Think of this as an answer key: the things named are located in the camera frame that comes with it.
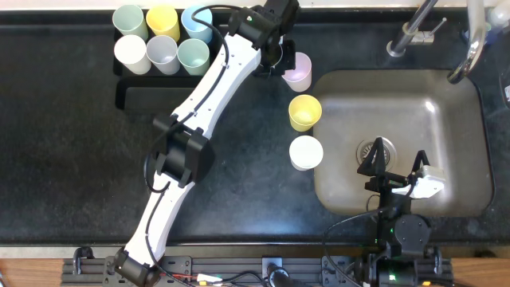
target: drain strainer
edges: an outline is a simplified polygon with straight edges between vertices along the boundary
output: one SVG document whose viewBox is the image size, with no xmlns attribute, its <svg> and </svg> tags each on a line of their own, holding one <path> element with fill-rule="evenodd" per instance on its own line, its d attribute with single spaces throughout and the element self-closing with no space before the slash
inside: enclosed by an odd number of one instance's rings
<svg viewBox="0 0 510 287">
<path fill-rule="evenodd" d="M 356 150 L 358 164 L 361 164 L 365 160 L 372 149 L 372 145 L 374 145 L 373 140 L 364 140 L 359 144 L 358 149 Z M 397 151 L 395 150 L 395 146 L 388 139 L 382 138 L 382 145 L 384 146 L 384 162 L 386 164 L 386 170 L 389 171 L 397 160 Z"/>
</svg>

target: sink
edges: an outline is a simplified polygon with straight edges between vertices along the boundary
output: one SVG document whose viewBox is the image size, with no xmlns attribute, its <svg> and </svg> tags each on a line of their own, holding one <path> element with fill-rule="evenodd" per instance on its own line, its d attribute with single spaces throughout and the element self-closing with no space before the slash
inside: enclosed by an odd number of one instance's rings
<svg viewBox="0 0 510 287">
<path fill-rule="evenodd" d="M 316 193 L 338 214 L 366 210 L 375 194 L 368 177 L 356 173 L 373 141 L 384 138 L 386 169 L 407 176 L 419 150 L 445 172 L 445 189 L 414 200 L 413 213 L 477 216 L 493 194 L 484 125 L 477 89 L 468 79 L 457 85 L 441 70 L 362 70 L 331 72 L 313 89 L 322 105 L 313 135 L 324 158 L 315 169 Z M 369 202 L 377 208 L 378 200 Z"/>
</svg>

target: chrome faucet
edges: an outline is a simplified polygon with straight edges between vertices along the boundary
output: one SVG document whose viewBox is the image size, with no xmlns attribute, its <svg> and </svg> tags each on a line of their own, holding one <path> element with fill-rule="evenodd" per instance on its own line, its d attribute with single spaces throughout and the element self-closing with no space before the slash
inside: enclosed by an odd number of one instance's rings
<svg viewBox="0 0 510 287">
<path fill-rule="evenodd" d="M 483 0 L 466 0 L 466 2 L 469 16 L 469 48 L 466 58 L 447 76 L 448 81 L 452 84 L 460 82 L 471 72 L 481 55 L 485 43 L 484 2 Z M 411 20 L 402 26 L 402 31 L 400 31 L 395 41 L 388 43 L 386 50 L 392 57 L 404 55 L 406 47 L 412 44 L 413 39 L 418 35 L 418 27 L 436 3 L 437 0 L 425 0 Z"/>
</svg>

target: wooden surface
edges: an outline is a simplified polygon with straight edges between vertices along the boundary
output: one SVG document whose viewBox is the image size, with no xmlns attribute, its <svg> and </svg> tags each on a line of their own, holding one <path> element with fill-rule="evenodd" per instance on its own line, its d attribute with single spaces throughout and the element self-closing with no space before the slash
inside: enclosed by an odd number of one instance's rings
<svg viewBox="0 0 510 287">
<path fill-rule="evenodd" d="M 0 259 L 8 287 L 58 287 L 62 259 Z M 456 281 L 472 287 L 510 286 L 510 259 L 453 259 Z"/>
</svg>

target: plastic cup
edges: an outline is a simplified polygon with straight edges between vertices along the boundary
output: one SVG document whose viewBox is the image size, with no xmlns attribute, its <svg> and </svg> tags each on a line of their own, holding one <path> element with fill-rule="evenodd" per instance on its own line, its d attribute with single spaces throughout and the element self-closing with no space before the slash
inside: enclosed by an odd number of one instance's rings
<svg viewBox="0 0 510 287">
<path fill-rule="evenodd" d="M 324 150 L 319 140 L 312 136 L 298 136 L 288 149 L 292 165 L 298 171 L 307 171 L 319 165 Z"/>
<path fill-rule="evenodd" d="M 123 36 L 113 49 L 117 60 L 137 75 L 143 75 L 151 69 L 146 51 L 145 41 L 136 35 Z"/>
<path fill-rule="evenodd" d="M 281 76 L 294 92 L 304 92 L 312 84 L 312 61 L 301 52 L 296 52 L 296 69 L 287 70 Z"/>
<path fill-rule="evenodd" d="M 209 47 L 202 40 L 185 40 L 178 47 L 177 57 L 192 76 L 202 76 L 209 69 Z"/>
<path fill-rule="evenodd" d="M 147 12 L 147 24 L 156 35 L 167 35 L 175 41 L 179 41 L 179 18 L 173 6 L 154 6 Z"/>
<path fill-rule="evenodd" d="M 202 5 L 196 5 L 184 10 L 181 15 L 181 22 L 191 38 L 200 39 L 205 43 L 209 43 L 213 38 L 213 30 L 191 19 L 191 15 L 193 15 L 196 10 L 203 7 Z M 213 24 L 213 14 L 209 9 L 200 11 L 195 17 L 209 24 Z"/>
<path fill-rule="evenodd" d="M 177 43 L 168 36 L 156 36 L 149 40 L 147 57 L 165 75 L 173 75 L 181 67 L 177 58 Z"/>
<path fill-rule="evenodd" d="M 144 41 L 149 38 L 147 25 L 143 20 L 143 11 L 137 5 L 124 5 L 113 12 L 113 25 L 123 35 L 136 35 Z"/>
<path fill-rule="evenodd" d="M 310 95 L 300 95 L 291 100 L 288 106 L 290 125 L 298 132 L 306 132 L 319 121 L 322 107 L 319 101 Z"/>
</svg>

